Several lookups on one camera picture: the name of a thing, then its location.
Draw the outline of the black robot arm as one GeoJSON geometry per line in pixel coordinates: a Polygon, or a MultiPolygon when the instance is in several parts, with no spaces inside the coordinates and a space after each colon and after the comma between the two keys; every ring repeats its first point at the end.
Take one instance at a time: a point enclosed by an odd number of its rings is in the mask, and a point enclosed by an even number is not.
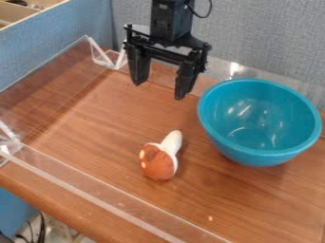
{"type": "Polygon", "coordinates": [[[208,70],[213,46],[191,35],[193,16],[208,18],[194,11],[194,0],[153,0],[150,26],[125,25],[131,79],[135,85],[149,80],[151,60],[179,67],[175,78],[175,99],[191,92],[197,77],[208,70]]]}

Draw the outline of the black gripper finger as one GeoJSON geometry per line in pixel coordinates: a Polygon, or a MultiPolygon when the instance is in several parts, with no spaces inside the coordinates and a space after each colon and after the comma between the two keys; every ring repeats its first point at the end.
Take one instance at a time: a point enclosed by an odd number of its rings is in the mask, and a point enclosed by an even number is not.
{"type": "Polygon", "coordinates": [[[134,45],[126,45],[131,79],[135,85],[143,84],[149,79],[151,56],[146,50],[134,45]]]}
{"type": "Polygon", "coordinates": [[[186,94],[191,91],[198,74],[201,72],[199,61],[183,60],[175,79],[175,99],[182,100],[186,94]]]}

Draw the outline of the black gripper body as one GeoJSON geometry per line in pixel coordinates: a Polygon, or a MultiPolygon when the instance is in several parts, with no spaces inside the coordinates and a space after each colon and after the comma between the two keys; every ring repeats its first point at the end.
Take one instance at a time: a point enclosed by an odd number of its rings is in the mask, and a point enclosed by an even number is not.
{"type": "Polygon", "coordinates": [[[186,33],[174,41],[154,37],[150,33],[150,27],[129,23],[125,25],[127,37],[125,41],[125,49],[127,44],[134,44],[142,47],[151,58],[162,60],[174,65],[179,64],[187,57],[185,54],[173,52],[170,47],[186,47],[198,52],[198,60],[201,63],[201,72],[208,70],[208,54],[213,46],[197,39],[191,33],[186,33]]]}

